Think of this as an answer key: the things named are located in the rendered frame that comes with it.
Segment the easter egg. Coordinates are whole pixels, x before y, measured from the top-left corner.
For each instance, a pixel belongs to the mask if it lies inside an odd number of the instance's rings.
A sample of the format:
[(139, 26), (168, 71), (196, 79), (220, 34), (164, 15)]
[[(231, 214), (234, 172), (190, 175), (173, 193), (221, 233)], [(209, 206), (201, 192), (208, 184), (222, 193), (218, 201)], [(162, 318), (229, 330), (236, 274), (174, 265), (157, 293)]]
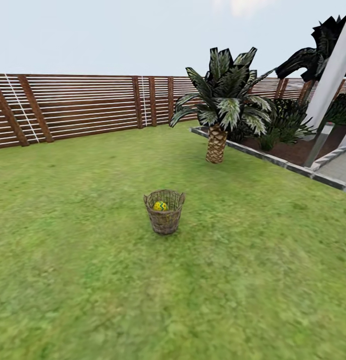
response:
[(168, 210), (168, 205), (166, 203), (164, 203), (163, 201), (157, 201), (154, 203), (153, 210), (166, 211), (166, 210)]

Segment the wicker basket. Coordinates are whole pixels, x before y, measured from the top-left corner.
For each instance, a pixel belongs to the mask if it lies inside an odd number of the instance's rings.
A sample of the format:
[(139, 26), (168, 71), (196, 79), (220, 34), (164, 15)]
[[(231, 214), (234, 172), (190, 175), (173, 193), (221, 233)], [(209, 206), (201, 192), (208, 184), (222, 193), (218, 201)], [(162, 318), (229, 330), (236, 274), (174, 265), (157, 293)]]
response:
[[(168, 236), (178, 229), (185, 193), (180, 195), (172, 189), (158, 189), (148, 196), (143, 195), (143, 201), (150, 216), (151, 226), (156, 234)], [(157, 201), (166, 203), (168, 210), (153, 210), (154, 203)], [(167, 214), (169, 214), (169, 218), (167, 218)]]

